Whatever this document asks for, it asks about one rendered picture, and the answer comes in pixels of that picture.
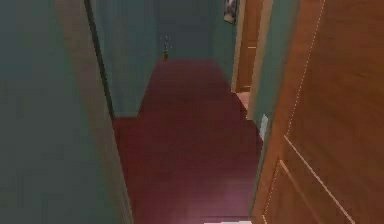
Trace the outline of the small orange floor object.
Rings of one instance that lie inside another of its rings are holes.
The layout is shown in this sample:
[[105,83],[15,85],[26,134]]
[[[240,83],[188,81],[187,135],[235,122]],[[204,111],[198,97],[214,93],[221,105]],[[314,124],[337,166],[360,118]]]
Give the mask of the small orange floor object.
[[165,36],[164,42],[163,42],[163,61],[167,61],[169,58],[169,41],[170,41],[170,37]]

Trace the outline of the brown wooden room door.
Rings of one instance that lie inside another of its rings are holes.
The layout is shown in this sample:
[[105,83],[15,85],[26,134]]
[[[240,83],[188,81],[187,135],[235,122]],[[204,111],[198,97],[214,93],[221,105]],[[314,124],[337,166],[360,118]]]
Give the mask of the brown wooden room door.
[[241,42],[235,84],[236,92],[248,92],[252,84],[262,3],[263,0],[240,1],[243,10],[238,23],[241,28]]
[[274,0],[254,224],[384,224],[384,0]]

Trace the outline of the framed wall picture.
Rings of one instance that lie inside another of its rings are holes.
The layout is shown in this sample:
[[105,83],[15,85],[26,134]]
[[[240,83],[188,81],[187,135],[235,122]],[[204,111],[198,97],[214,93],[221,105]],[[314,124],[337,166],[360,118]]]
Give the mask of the framed wall picture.
[[238,0],[224,0],[223,19],[225,22],[234,24],[237,18]]

